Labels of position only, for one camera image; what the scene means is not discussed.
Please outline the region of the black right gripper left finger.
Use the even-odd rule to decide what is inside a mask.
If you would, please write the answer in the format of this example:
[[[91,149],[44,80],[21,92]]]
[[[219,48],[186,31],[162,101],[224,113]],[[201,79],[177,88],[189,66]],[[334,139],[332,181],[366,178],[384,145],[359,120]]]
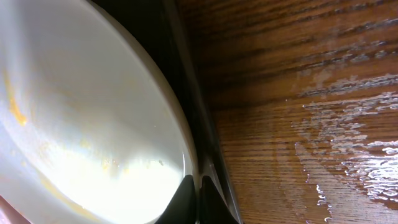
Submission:
[[[195,224],[197,195],[192,175],[186,175],[155,224]]]

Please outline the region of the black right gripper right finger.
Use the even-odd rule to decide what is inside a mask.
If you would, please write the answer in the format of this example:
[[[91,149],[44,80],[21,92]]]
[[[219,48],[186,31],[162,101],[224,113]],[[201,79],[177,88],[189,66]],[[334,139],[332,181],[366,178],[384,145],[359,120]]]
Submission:
[[[219,194],[211,177],[202,177],[200,189],[201,224],[238,224]]]

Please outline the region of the pale green plate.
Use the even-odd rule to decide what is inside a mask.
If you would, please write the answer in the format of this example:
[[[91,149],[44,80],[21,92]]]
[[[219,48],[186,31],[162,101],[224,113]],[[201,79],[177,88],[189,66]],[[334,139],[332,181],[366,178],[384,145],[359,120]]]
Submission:
[[[155,223],[189,125],[142,45],[93,1],[1,2],[1,196],[32,223]]]

